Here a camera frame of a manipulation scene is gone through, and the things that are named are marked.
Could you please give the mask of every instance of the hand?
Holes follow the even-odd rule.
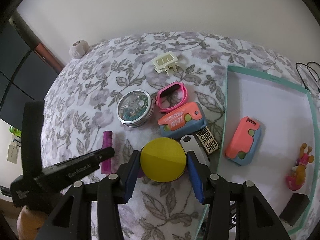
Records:
[[[24,206],[17,220],[19,240],[34,240],[47,218],[47,214]]]

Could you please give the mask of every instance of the round tin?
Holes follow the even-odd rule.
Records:
[[[117,117],[126,126],[139,127],[150,118],[154,106],[155,103],[149,93],[137,89],[121,97],[117,105]]]

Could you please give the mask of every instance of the yellow round object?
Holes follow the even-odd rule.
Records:
[[[239,157],[239,159],[241,159],[241,160],[243,160],[246,155],[247,155],[247,153],[245,153],[245,152],[243,152],[243,151],[238,152],[238,157]]]
[[[182,146],[171,138],[161,137],[146,144],[140,164],[144,174],[154,181],[169,182],[179,178],[186,167]]]
[[[248,133],[250,136],[254,136],[254,130],[250,129]]]
[[[184,116],[184,120],[185,120],[186,122],[191,121],[191,120],[192,120],[191,115],[190,115],[190,114],[186,114],[186,115]]]
[[[163,127],[163,130],[165,130],[166,132],[170,131],[169,125],[166,124],[166,125]]]

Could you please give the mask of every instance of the toy figure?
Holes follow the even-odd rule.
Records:
[[[312,147],[308,147],[307,152],[305,153],[305,149],[307,148],[307,144],[303,143],[300,146],[300,153],[299,153],[299,159],[297,159],[297,166],[294,166],[291,168],[291,175],[286,176],[286,183],[289,189],[292,191],[300,189],[305,180],[306,180],[306,171],[308,163],[314,162],[314,156],[309,155],[312,151]]]

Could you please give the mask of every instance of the white plastic clip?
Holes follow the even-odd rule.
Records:
[[[151,62],[155,66],[155,71],[158,73],[165,71],[168,76],[172,76],[177,72],[176,65],[178,63],[178,58],[172,53],[172,51],[155,57]]]

